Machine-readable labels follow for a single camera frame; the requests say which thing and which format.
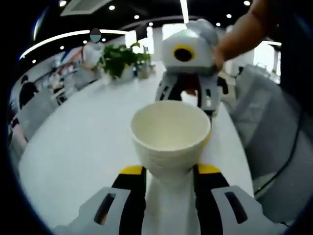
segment recessed light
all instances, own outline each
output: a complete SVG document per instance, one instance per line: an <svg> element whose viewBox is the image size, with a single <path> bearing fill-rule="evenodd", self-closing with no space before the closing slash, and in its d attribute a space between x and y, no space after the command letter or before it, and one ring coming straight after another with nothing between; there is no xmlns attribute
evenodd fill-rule
<svg viewBox="0 0 313 235"><path fill-rule="evenodd" d="M63 7L63 6L65 6L66 4L67 4L67 1L64 1L64 0L59 1L59 6L60 6L60 7Z"/></svg>

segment human hand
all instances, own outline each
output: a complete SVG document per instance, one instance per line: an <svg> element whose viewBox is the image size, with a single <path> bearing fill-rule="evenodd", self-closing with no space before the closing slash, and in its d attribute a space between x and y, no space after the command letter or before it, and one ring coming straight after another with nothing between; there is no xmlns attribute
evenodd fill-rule
<svg viewBox="0 0 313 235"><path fill-rule="evenodd" d="M215 60L215 66L216 66L216 73L219 73L224 65L224 57L222 52L217 48L213 48L213 55L214 55L214 60ZM194 81L188 81L186 89L186 93L189 95L196 96L196 88L195 88L195 82Z"/></svg>

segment light strip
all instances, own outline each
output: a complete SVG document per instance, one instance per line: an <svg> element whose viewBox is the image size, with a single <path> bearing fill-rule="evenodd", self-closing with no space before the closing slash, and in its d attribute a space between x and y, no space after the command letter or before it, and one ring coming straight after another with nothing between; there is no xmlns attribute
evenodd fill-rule
<svg viewBox="0 0 313 235"><path fill-rule="evenodd" d="M279 42L273 42L273 41L262 41L263 43L266 43L268 45L274 45L274 46L281 46L282 43Z"/></svg>
<svg viewBox="0 0 313 235"><path fill-rule="evenodd" d="M181 5L182 17L184 19L184 24L186 24L189 22L187 0L180 0L180 5Z"/></svg>
<svg viewBox="0 0 313 235"><path fill-rule="evenodd" d="M101 29L100 30L101 33L110 33L110 34L122 34L125 35L128 32L127 31L121 31L121 30L111 30L111 29ZM32 47L30 47L29 49L27 49L26 51L23 52L23 54L20 56L19 60L22 59L24 56L26 56L28 53L32 52L33 50L47 44L50 42L53 42L55 40L61 39L61 38L66 38L66 37L70 37L70 36L75 36L75 35L81 35L81 34L89 34L90 30L80 30L80 31L74 31L74 32L70 32L70 33L64 33L64 34L60 34L57 36L54 36L52 38L48 38L43 40L42 42L39 42L35 45L33 45Z"/></svg>

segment ceiling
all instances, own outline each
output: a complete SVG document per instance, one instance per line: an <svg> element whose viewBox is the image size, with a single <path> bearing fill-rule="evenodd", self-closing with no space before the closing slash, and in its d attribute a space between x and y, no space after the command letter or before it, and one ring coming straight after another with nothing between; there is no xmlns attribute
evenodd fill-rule
<svg viewBox="0 0 313 235"><path fill-rule="evenodd" d="M84 4L99 2L102 0L81 0ZM90 15L70 15L61 16L65 7L59 6L59 0L32 0L21 1L23 5L19 9L31 8L30 11L20 10L21 38L20 43L15 48L17 58L31 46L51 38L56 35L86 29L114 29L132 30L135 23L143 20L154 22L153 27L162 26L165 23L182 23L183 19L166 19L156 21L161 17L181 16L181 6L179 0L112 0ZM220 22L221 27L234 24L236 20L245 14L249 6L244 5L244 0L187 0L189 16L202 17L212 24ZM114 5L114 10L109 10L109 6ZM37 28L36 39L33 40L33 28L37 19L43 15L42 23ZM139 15L139 19L134 19L134 15ZM116 34L103 35L107 41L119 37ZM81 46L84 40L89 38L88 34L71 36L47 43L18 61L18 74L22 75L33 66L32 60L36 63L60 52L60 46L74 48Z"/></svg>

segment white table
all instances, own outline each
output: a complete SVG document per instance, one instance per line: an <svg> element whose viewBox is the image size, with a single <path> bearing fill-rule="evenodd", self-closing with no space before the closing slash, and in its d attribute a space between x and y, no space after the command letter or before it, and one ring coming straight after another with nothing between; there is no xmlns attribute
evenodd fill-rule
<svg viewBox="0 0 313 235"><path fill-rule="evenodd" d="M138 164L129 135L132 116L154 101L162 69L128 84L99 80L75 93L38 129L19 170L30 203L50 228L67 225L79 207L121 169ZM223 106L201 161L220 168L231 185L253 196L252 180L237 132Z"/></svg>

